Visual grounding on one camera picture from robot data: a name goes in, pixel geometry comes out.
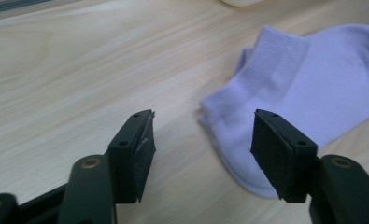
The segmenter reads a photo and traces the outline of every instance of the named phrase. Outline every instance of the sock cuff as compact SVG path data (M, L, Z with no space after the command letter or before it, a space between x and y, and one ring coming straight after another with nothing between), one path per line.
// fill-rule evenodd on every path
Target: sock cuff
M238 74L226 86L201 102L208 122L230 116L265 85L268 92L282 97L289 89L308 47L309 42L305 38L286 34L269 26L263 27L250 55L248 52L242 53L239 63L244 66Z

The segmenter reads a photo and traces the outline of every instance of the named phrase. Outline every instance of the light wood tabletop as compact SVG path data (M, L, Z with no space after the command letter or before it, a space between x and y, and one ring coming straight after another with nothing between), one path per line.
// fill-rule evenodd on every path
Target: light wood tabletop
M369 23L369 0L83 0L0 20L0 192L19 203L103 154L135 112L156 112L142 203L119 223L310 223L308 204L264 199L228 174L197 119L264 25L309 35ZM369 120L328 145L369 174Z

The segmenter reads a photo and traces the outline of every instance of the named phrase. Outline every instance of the sock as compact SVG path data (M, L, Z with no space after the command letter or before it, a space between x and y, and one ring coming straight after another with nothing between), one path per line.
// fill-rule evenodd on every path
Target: sock
M220 158L245 189L277 194L249 152L256 108L280 114L325 147L369 118L369 26L346 25L308 37L264 27L235 76L201 102Z

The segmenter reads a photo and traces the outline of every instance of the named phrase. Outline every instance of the light purple sock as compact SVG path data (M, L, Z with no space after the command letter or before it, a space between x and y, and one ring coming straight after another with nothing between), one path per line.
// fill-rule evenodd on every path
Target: light purple sock
M235 72L201 102L200 121L232 176L264 197L277 194L249 153L256 108L280 114L319 148L369 118L369 26L306 38L265 27Z

